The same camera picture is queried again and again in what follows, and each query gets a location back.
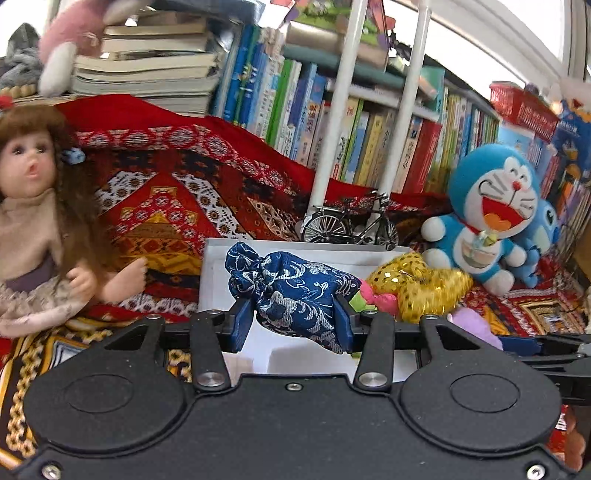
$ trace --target white plush hand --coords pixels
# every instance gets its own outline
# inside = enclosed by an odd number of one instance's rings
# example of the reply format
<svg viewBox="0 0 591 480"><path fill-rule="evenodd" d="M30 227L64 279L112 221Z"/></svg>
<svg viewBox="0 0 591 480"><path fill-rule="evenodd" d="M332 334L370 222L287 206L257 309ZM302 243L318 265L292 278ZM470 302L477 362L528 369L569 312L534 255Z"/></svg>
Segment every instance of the white plush hand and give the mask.
<svg viewBox="0 0 591 480"><path fill-rule="evenodd" d="M439 217L431 217L423 222L421 235L427 242L438 242L445 236L445 224Z"/></svg>
<svg viewBox="0 0 591 480"><path fill-rule="evenodd" d="M510 267L520 267L526 259L527 253L519 245L514 245L511 253L505 256L505 261Z"/></svg>

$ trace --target red basket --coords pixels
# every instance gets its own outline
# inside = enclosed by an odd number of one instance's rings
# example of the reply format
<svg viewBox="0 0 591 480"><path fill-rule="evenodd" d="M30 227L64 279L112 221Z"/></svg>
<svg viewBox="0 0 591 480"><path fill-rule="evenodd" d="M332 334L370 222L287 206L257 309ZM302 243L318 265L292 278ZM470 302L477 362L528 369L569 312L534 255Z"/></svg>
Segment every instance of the red basket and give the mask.
<svg viewBox="0 0 591 480"><path fill-rule="evenodd" d="M558 117L535 95L515 85L493 83L491 103L508 122L535 132L550 142L558 125Z"/></svg>

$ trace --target stack of books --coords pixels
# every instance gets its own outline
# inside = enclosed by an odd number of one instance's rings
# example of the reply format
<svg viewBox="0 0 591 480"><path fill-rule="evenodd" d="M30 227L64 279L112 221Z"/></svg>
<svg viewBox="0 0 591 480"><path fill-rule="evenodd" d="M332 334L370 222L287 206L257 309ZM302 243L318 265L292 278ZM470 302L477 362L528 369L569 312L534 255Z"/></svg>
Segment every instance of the stack of books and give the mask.
<svg viewBox="0 0 591 480"><path fill-rule="evenodd" d="M99 59L78 56L72 93L129 93L182 115L206 113L219 76L206 19L149 12L137 26L108 27Z"/></svg>

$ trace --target blue brocade bag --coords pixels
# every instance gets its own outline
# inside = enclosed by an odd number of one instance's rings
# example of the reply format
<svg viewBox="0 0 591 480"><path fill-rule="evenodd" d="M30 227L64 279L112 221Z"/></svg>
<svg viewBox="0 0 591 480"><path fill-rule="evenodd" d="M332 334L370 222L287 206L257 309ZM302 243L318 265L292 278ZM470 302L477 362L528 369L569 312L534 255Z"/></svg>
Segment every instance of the blue brocade bag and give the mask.
<svg viewBox="0 0 591 480"><path fill-rule="evenodd" d="M358 278L288 252L259 257L243 242L228 251L226 270L230 292L234 298L253 298L263 327L343 353L335 335L334 296L350 301L361 286Z"/></svg>

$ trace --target green book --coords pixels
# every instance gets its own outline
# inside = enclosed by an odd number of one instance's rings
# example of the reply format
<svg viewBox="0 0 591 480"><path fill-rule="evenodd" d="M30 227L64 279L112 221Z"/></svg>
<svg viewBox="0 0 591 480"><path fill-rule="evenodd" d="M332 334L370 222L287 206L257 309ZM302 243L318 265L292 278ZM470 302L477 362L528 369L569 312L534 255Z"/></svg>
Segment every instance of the green book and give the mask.
<svg viewBox="0 0 591 480"><path fill-rule="evenodd" d="M297 60L302 63L316 63L318 67L338 71L340 57L332 53L314 48L300 47L299 45L285 44L283 56L287 59ZM362 63L355 64L353 81L372 83L390 89L404 88L404 77L384 72L376 67Z"/></svg>
<svg viewBox="0 0 591 480"><path fill-rule="evenodd" d="M285 60L283 68L281 70L281 76L277 82L277 93L275 94L275 102L273 102L273 110L271 111L271 119L269 120L269 130L267 132L267 138L265 141L267 145L274 146L277 140L277 135L281 129L279 125L279 119L281 118L281 111L283 104L285 103L285 94L288 90L288 79L291 74L291 67L293 65L292 60Z"/></svg>
<svg viewBox="0 0 591 480"><path fill-rule="evenodd" d="M240 86L238 87L238 98L236 100L236 110L234 111L234 125L238 125L240 110L242 107L242 100L244 99L244 90L246 84L251 77L252 70L252 56L255 52L256 44L258 43L259 35L261 34L261 27L254 26L252 29L251 42L248 44L248 52L246 53L246 59L244 60L244 68L242 70L242 76L240 78Z"/></svg>

